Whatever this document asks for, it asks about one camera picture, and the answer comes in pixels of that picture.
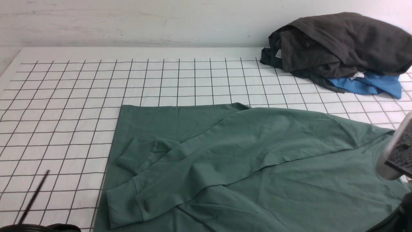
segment clothing tag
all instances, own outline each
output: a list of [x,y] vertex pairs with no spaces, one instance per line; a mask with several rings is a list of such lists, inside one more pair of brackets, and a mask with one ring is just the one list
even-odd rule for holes
[[282,49],[279,49],[278,52],[276,53],[276,58],[282,58]]

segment black object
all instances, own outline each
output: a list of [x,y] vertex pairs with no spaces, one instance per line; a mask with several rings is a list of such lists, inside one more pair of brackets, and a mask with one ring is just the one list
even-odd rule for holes
[[39,194],[40,189],[42,188],[44,181],[46,180],[49,172],[50,170],[47,170],[42,181],[40,182],[39,186],[34,192],[33,197],[31,198],[26,209],[24,210],[24,213],[21,216],[19,223],[16,225],[8,225],[5,227],[2,227],[0,228],[0,232],[81,232],[79,227],[75,225],[70,225],[70,224],[53,224],[49,226],[23,224],[23,221],[26,218],[28,212],[30,211],[30,208],[33,205],[34,201],[36,200],[36,197]]
[[366,232],[412,232],[412,193],[405,194],[393,213]]
[[412,178],[412,121],[406,125],[385,164]]
[[361,14],[300,18],[277,31],[286,72],[308,69],[327,78],[358,71],[398,76],[412,65],[412,35]]
[[[275,31],[269,36],[270,48],[266,47],[266,48],[262,49],[262,55],[260,57],[260,62],[262,64],[270,65],[274,68],[283,69],[282,59],[276,57],[276,53],[280,49],[280,47],[276,46],[277,41],[280,40],[279,34],[280,34],[279,32]],[[307,69],[296,70],[296,71],[292,71],[290,73],[295,77],[307,78],[307,79],[313,81],[313,83],[315,83],[315,84],[317,84],[317,85],[319,85],[323,88],[329,89],[331,91],[340,92],[340,93],[346,92],[346,90],[344,90],[344,89],[335,87],[328,79],[326,79],[324,77],[321,77],[318,74],[314,74],[314,73],[312,73],[311,71],[309,71]]]

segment black grid lines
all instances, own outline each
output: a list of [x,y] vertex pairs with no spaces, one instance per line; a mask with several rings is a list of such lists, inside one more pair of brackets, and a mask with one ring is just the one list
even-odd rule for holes
[[318,111],[395,129],[412,111],[412,78],[404,74],[400,81],[403,95],[396,100],[385,94],[331,92],[257,58],[21,64],[0,94],[0,218],[16,222],[45,170],[51,169],[25,223],[72,223],[92,231],[122,104],[240,102]]

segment pile of clothes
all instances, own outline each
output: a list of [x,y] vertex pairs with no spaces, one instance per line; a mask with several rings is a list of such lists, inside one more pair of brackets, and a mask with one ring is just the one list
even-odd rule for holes
[[412,65],[412,35],[350,12],[297,19],[273,32],[269,45],[262,64],[336,92],[400,99],[398,77]]

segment ribbed cuff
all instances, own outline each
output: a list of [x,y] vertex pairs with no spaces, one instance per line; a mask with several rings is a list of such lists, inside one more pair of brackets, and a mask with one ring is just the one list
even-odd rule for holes
[[143,221],[133,179],[106,193],[111,229]]

